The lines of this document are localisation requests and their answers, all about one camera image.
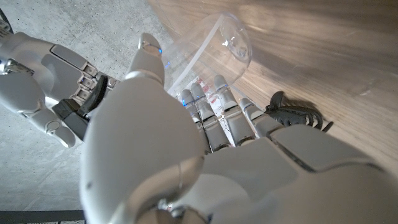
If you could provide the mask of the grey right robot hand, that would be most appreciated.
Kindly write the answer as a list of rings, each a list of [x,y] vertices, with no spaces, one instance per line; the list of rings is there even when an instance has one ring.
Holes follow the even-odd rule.
[[[117,83],[62,45],[23,32],[1,37],[1,104],[65,147],[84,140],[93,112]]]

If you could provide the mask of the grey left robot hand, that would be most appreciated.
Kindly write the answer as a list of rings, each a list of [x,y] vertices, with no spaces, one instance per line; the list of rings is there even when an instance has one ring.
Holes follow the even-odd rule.
[[[203,138],[164,90],[158,41],[142,34],[124,80],[90,118],[80,198],[89,223],[396,223],[397,178],[304,124],[226,100]]]

